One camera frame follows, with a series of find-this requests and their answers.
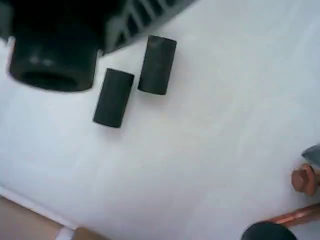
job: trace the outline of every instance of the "vent slot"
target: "vent slot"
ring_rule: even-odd
[[[133,37],[134,35],[136,35],[139,31],[138,25],[135,22],[134,18],[132,17],[132,15],[129,15],[128,20],[127,20],[127,27],[129,29],[130,35],[131,37]]]
[[[149,0],[149,3],[156,16],[160,16],[164,12],[157,0]]]
[[[136,9],[137,13],[139,14],[139,17],[143,23],[144,26],[147,26],[151,23],[151,17],[148,14],[145,6],[139,1],[139,0],[134,0],[133,1],[133,6]]]

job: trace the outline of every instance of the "black plastic housing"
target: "black plastic housing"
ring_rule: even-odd
[[[9,73],[52,91],[94,83],[97,53],[131,44],[193,0],[0,0],[0,38],[14,37]]]

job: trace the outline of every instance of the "black rubber sleeve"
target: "black rubber sleeve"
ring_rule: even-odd
[[[149,36],[138,89],[151,94],[167,93],[177,42]]]
[[[93,121],[120,128],[135,76],[108,68],[95,109]]]

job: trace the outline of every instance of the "white surface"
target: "white surface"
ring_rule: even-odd
[[[92,123],[107,67],[139,79],[146,39],[105,57],[85,93],[0,78],[0,184],[115,240],[231,240],[312,202],[293,191],[320,140],[320,1],[199,0],[166,96],[133,86],[121,129]],[[4,69],[8,50],[1,49]],[[319,237],[319,223],[294,229]]]

